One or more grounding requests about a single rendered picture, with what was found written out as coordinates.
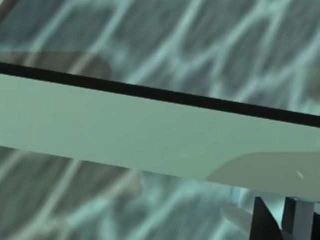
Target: rounded brown shape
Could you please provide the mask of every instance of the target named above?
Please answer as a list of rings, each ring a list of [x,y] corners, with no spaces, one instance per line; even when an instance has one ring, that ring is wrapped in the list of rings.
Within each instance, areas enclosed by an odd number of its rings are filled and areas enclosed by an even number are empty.
[[[0,24],[6,19],[18,0],[0,0]]]

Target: pale green surface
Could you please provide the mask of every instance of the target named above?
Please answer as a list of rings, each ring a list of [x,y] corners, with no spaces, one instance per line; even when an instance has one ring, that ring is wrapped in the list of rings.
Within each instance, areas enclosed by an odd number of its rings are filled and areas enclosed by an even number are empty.
[[[316,128],[4,75],[0,112],[6,147],[197,179],[320,140]]]

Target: black edge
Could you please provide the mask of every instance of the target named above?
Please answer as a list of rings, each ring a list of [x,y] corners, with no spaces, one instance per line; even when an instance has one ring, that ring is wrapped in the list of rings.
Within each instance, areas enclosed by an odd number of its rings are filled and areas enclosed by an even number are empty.
[[[319,117],[109,80],[0,63],[0,74],[320,128]]]

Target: black line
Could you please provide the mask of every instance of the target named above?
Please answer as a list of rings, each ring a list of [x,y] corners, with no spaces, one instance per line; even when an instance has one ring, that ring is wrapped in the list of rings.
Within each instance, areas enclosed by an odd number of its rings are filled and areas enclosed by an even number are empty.
[[[101,80],[7,63],[0,63],[0,74],[320,128],[320,117],[315,115],[131,85],[115,81]]]

